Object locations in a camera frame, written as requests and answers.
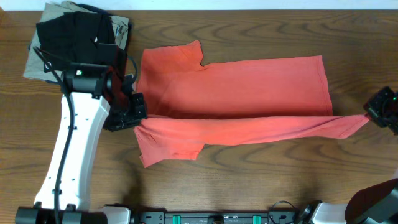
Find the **red printed t-shirt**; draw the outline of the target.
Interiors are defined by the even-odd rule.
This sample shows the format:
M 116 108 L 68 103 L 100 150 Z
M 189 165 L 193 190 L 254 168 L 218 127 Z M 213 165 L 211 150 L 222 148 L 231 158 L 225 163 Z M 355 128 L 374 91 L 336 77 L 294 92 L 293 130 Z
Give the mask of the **red printed t-shirt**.
M 205 145 L 320 136 L 344 139 L 363 114 L 335 116 L 321 56 L 202 64 L 199 41 L 143 52 L 137 90 L 147 119 L 134 132 L 145 167 L 194 160 Z

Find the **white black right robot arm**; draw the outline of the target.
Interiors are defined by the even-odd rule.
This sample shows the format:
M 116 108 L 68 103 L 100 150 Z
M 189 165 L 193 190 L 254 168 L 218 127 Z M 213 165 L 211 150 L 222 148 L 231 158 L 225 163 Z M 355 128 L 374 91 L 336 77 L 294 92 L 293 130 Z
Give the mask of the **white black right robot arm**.
M 397 135 L 397 93 L 388 86 L 364 105 L 368 118 Z M 295 223 L 397 223 L 397 174 L 391 180 L 357 192 L 347 204 L 317 201 L 302 210 Z

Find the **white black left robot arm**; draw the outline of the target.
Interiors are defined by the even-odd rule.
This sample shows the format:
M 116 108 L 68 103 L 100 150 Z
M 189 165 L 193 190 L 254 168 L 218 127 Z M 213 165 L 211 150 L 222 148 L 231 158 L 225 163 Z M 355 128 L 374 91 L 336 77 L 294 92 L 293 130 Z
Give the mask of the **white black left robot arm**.
M 16 223 L 135 223 L 123 205 L 90 210 L 90 182 L 102 130 L 119 131 L 147 118 L 135 75 L 112 65 L 73 63 L 58 77 L 62 119 L 46 178 L 32 207 L 17 210 Z

